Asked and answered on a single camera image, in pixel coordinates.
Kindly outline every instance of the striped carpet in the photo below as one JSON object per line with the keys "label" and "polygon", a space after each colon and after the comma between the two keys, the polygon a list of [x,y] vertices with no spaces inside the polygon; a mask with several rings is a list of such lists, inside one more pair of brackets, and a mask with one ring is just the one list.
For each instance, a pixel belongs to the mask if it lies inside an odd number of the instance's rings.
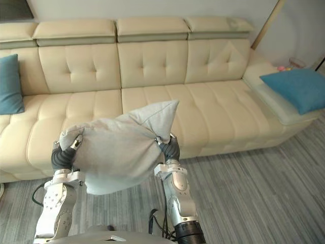
{"label": "striped carpet", "polygon": [[[325,243],[324,161],[325,113],[278,147],[182,161],[207,242]],[[0,243],[32,243],[42,209],[30,196],[44,181],[6,184]],[[106,196],[80,189],[70,234],[97,224],[145,232],[149,211],[162,205],[154,177]]]}

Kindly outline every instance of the black cylinder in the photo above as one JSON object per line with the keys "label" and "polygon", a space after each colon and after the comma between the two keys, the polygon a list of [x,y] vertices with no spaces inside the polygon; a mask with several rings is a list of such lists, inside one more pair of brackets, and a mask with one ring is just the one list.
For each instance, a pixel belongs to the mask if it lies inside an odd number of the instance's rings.
{"label": "black cylinder", "polygon": [[198,221],[188,221],[175,226],[178,244],[205,244],[205,238]]}

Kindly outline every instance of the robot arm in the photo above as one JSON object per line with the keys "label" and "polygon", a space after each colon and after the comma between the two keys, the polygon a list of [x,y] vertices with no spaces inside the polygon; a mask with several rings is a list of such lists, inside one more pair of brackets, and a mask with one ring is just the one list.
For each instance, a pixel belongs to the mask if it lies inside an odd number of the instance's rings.
{"label": "robot arm", "polygon": [[156,138],[159,148],[165,154],[165,164],[159,164],[155,170],[164,182],[168,214],[175,228],[179,244],[206,243],[198,221],[195,203],[190,195],[187,171],[179,163],[180,149],[177,138],[171,134],[168,144]]}
{"label": "robot arm", "polygon": [[85,174],[75,170],[72,164],[78,147],[82,142],[79,135],[74,143],[62,151],[58,142],[52,151],[53,179],[46,182],[43,211],[37,222],[34,244],[48,243],[68,236],[72,223],[72,210],[77,201],[75,188],[85,181]]}

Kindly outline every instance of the headrest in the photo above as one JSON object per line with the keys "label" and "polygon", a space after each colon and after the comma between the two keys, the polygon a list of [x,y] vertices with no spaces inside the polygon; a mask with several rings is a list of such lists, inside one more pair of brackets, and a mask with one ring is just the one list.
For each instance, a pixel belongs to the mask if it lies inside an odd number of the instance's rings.
{"label": "headrest", "polygon": [[230,17],[187,17],[190,28],[189,40],[247,38],[253,26],[242,18]]}
{"label": "headrest", "polygon": [[36,47],[32,36],[37,23],[3,23],[0,24],[0,49]]}
{"label": "headrest", "polygon": [[110,19],[76,19],[40,23],[33,35],[39,46],[67,46],[115,42]]}
{"label": "headrest", "polygon": [[118,42],[186,40],[189,28],[181,17],[131,17],[116,22]]}

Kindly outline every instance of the teal throw pillow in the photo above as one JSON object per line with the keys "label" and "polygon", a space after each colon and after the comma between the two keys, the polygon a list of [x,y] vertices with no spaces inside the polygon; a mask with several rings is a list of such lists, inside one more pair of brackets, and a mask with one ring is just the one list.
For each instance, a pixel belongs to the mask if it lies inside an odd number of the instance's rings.
{"label": "teal throw pillow", "polygon": [[25,111],[21,95],[18,55],[0,58],[0,114]]}
{"label": "teal throw pillow", "polygon": [[260,77],[291,102],[299,114],[325,108],[325,77],[310,69],[295,69]]}

